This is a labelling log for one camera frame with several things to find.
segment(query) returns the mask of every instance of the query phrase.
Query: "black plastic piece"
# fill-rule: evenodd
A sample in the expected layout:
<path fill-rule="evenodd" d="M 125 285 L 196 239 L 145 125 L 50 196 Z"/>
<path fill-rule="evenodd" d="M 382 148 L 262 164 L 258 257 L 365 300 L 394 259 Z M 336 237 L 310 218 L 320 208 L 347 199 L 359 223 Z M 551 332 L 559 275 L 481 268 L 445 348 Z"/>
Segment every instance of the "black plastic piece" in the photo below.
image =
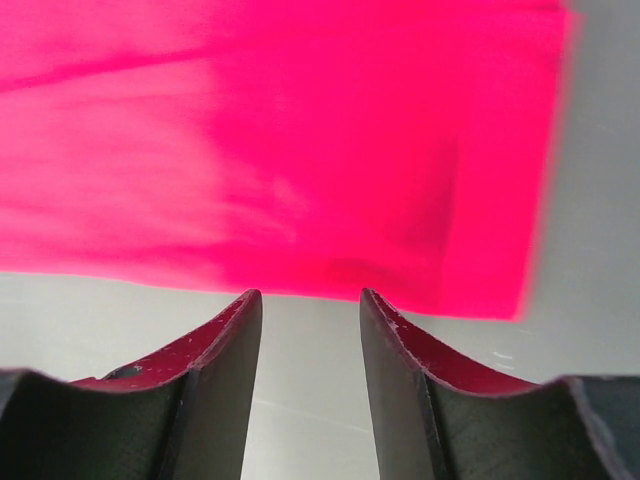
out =
<path fill-rule="evenodd" d="M 381 480 L 640 478 L 639 378 L 529 384 L 447 347 L 371 290 L 360 322 Z"/>
<path fill-rule="evenodd" d="M 260 293 L 106 378 L 0 373 L 0 478 L 238 480 Z"/>

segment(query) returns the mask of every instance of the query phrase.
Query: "gray floor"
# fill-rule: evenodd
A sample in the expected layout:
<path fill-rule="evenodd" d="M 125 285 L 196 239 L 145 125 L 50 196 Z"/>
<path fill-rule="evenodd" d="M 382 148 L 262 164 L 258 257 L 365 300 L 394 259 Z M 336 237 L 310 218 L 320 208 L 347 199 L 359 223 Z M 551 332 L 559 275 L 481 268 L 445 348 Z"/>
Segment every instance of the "gray floor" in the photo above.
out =
<path fill-rule="evenodd" d="M 640 2 L 588 16 L 558 148 L 532 309 L 520 324 L 411 319 L 534 381 L 640 373 Z M 231 297 L 74 277 L 0 277 L 0 364 L 102 375 L 210 318 Z M 266 299 L 245 480 L 376 478 L 357 307 Z"/>

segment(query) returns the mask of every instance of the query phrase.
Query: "pink fabric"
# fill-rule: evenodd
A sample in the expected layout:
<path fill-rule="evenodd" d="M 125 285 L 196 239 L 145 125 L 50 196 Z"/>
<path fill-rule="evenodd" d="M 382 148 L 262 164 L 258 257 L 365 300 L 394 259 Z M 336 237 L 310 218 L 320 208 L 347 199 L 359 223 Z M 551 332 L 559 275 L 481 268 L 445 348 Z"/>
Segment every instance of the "pink fabric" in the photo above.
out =
<path fill-rule="evenodd" d="M 4 0 L 0 269 L 510 319 L 570 15 Z"/>

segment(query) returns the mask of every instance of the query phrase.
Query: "hot pink cloth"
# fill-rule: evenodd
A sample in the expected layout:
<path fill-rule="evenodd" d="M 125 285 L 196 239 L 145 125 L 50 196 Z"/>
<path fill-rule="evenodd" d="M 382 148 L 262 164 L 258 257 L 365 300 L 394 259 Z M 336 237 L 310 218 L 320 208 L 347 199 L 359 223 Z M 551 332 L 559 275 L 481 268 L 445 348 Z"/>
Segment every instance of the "hot pink cloth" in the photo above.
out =
<path fill-rule="evenodd" d="M 518 310 L 570 15 L 4 0 L 0 269 Z"/>

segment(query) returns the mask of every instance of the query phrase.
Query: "white surface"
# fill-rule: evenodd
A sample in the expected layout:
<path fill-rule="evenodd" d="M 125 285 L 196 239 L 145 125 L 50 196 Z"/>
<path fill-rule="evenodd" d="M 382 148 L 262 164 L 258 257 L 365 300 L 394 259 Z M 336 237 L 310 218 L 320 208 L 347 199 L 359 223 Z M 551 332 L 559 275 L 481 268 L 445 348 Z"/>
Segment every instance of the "white surface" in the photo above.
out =
<path fill-rule="evenodd" d="M 472 358 L 538 381 L 563 372 L 640 373 L 640 2 L 577 6 L 588 17 L 526 322 L 410 316 Z M 231 299 L 0 276 L 0 364 L 65 379 L 101 376 L 193 329 Z M 265 299 L 244 480 L 374 478 L 357 306 Z"/>

